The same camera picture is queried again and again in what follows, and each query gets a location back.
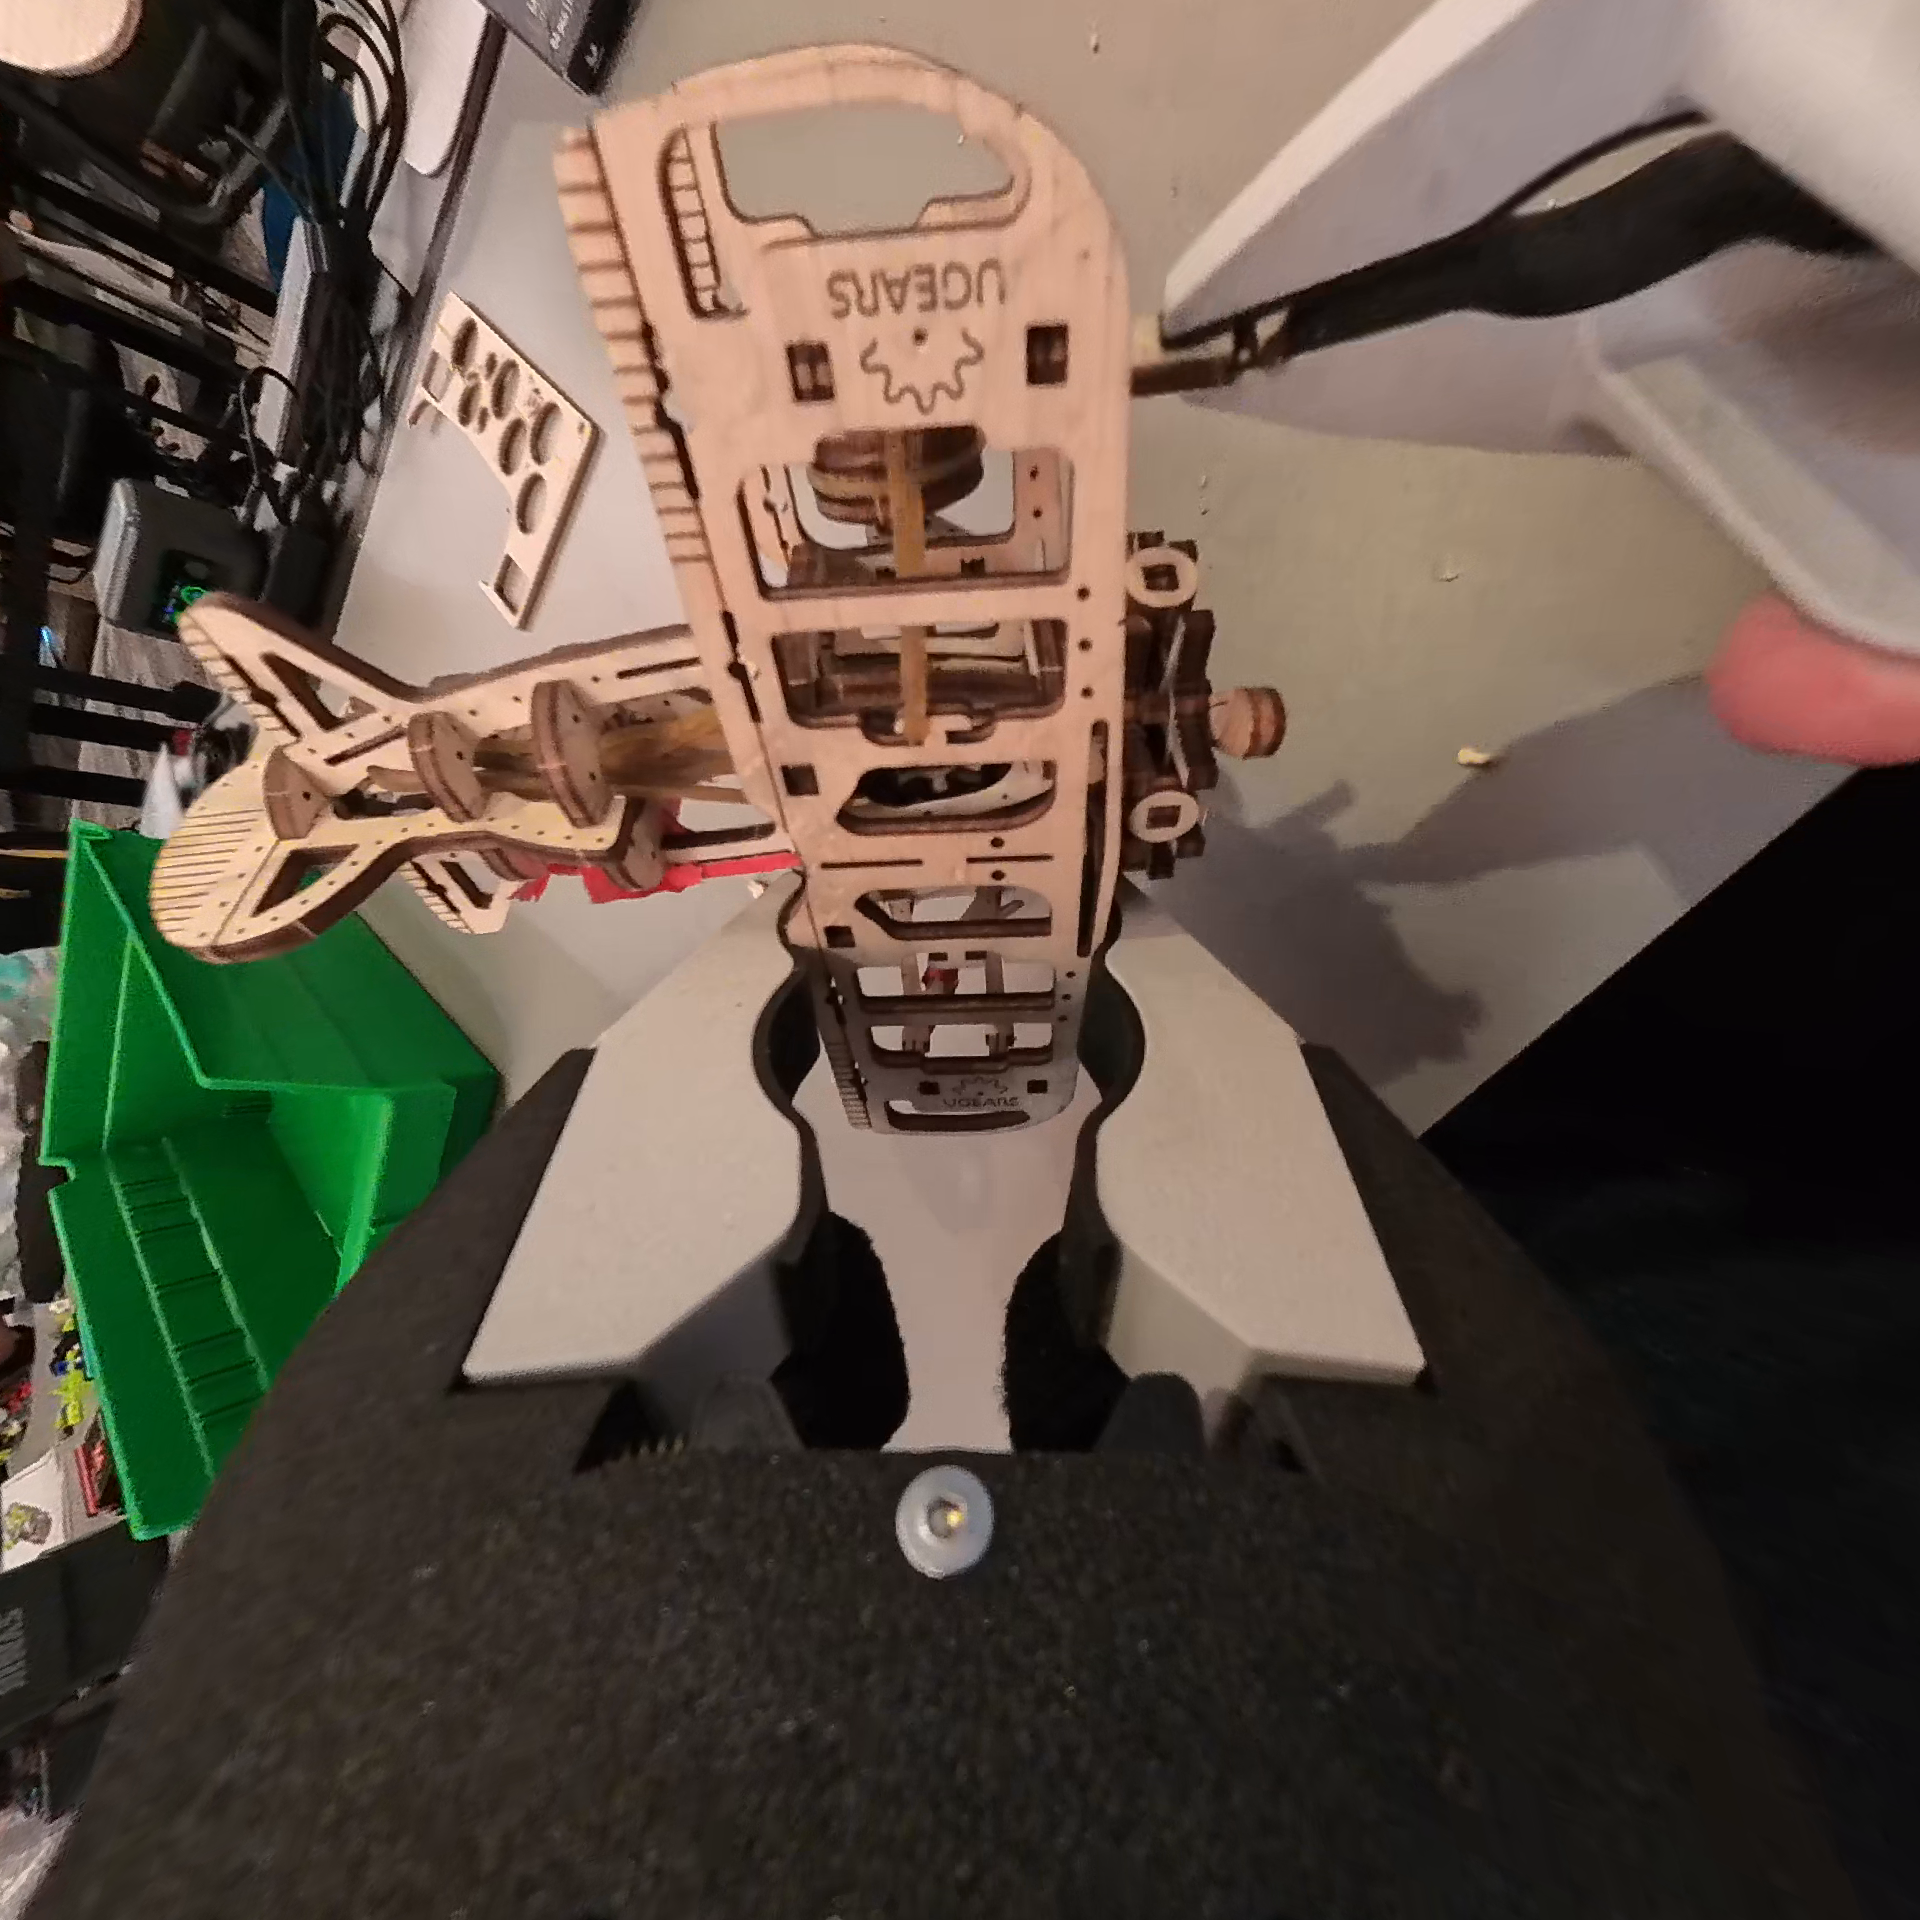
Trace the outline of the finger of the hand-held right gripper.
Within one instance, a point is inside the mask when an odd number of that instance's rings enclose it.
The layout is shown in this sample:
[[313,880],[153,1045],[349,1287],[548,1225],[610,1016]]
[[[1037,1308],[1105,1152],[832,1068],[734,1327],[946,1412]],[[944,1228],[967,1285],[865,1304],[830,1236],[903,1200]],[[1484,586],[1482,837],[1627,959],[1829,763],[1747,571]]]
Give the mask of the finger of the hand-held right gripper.
[[1622,280],[1421,247],[1248,318],[1137,321],[1134,378],[1326,437],[1627,453],[1812,619],[1916,658],[1916,262],[1725,247]]
[[1741,244],[1916,266],[1913,4],[1432,4],[1173,262],[1162,349],[1559,321]]

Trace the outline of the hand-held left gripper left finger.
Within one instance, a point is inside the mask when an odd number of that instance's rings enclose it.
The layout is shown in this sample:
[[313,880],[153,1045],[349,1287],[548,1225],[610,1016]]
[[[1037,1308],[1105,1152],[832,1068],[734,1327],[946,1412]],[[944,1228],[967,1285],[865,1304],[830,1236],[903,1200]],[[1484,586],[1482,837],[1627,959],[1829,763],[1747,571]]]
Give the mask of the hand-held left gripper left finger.
[[473,1384],[769,1380],[780,1280],[825,1213],[795,1092],[820,1061],[795,898],[755,898],[600,1040],[494,1301]]

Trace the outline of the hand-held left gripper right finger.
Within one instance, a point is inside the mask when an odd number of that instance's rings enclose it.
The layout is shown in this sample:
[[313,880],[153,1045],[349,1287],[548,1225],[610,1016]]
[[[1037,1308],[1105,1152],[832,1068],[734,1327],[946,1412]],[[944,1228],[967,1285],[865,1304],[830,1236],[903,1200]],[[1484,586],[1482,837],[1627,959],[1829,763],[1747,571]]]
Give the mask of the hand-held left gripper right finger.
[[1294,1028],[1157,907],[1095,962],[1071,1321],[1126,1376],[1412,1384],[1425,1348]]

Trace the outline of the wooden model airplane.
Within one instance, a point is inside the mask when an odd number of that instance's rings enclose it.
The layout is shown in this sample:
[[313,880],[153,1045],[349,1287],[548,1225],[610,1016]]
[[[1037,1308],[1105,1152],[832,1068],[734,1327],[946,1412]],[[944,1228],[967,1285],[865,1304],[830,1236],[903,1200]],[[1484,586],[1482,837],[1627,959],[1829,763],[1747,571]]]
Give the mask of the wooden model airplane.
[[1082,163],[941,65],[817,46],[558,154],[686,619],[409,687],[269,608],[181,615],[254,724],[150,869],[237,965],[402,876],[461,931],[548,872],[657,894],[782,860],[842,1104],[881,1134],[1068,1111],[1117,882],[1206,848],[1197,549],[1131,531],[1122,244]]

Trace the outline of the person's right hand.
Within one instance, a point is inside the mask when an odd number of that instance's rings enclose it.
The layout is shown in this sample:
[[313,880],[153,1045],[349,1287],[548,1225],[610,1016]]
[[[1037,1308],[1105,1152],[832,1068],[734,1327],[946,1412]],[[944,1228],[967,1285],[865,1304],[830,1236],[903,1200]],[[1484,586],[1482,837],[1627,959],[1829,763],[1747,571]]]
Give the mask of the person's right hand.
[[1745,747],[1853,769],[1916,763],[1916,658],[1825,630],[1782,597],[1745,608],[1705,673]]

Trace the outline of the green plastic bin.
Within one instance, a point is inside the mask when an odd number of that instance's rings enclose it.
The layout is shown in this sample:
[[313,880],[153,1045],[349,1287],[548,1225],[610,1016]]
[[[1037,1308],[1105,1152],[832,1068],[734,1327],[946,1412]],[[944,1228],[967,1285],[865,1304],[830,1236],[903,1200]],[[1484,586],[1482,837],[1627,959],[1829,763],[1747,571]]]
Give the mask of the green plastic bin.
[[206,965],[161,843],[74,825],[44,1159],[124,1515],[189,1527],[314,1319],[497,1113],[497,1072],[381,938]]

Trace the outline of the punched-out plywood sheet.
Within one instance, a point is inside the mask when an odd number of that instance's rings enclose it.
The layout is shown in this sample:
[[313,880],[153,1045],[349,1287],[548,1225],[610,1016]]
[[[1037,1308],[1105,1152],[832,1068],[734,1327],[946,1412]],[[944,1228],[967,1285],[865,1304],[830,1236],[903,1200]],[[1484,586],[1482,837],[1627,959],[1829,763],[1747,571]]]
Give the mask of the punched-out plywood sheet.
[[447,295],[409,396],[409,428],[447,429],[482,461],[507,504],[482,589],[527,630],[571,525],[601,429],[468,299]]

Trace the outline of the black portable power station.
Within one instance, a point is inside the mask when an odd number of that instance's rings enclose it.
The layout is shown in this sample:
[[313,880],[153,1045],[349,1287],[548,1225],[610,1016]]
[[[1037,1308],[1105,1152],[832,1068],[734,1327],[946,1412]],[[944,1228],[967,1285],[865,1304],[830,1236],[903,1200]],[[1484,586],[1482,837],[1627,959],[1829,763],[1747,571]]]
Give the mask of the black portable power station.
[[237,514],[153,481],[110,491],[91,589],[100,616],[131,636],[177,639],[189,608],[211,593],[261,599],[265,538]]

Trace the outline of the black cardboard box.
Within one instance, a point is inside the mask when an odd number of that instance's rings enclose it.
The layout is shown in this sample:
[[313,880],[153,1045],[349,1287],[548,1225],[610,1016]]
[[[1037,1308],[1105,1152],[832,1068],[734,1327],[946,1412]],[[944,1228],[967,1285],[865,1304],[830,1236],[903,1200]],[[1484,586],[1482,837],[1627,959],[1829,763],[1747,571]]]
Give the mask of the black cardboard box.
[[482,4],[511,41],[583,97],[601,97],[645,4]]

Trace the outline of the white rounded board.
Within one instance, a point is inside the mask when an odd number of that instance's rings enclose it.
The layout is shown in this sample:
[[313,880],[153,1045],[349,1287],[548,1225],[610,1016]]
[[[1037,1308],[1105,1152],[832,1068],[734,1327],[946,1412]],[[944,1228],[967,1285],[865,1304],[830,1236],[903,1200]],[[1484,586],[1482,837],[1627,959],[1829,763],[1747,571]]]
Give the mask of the white rounded board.
[[494,9],[487,4],[405,4],[402,78],[409,129],[402,163],[419,179],[446,179],[468,149],[473,112],[487,90],[494,56]]

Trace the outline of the round wooden piece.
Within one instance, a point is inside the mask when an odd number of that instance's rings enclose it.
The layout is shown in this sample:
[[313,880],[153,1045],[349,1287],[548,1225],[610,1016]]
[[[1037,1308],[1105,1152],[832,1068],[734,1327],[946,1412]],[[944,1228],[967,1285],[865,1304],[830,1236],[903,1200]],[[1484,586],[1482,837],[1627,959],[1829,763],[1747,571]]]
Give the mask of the round wooden piece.
[[139,35],[142,4],[4,4],[4,67],[81,78],[118,65]]

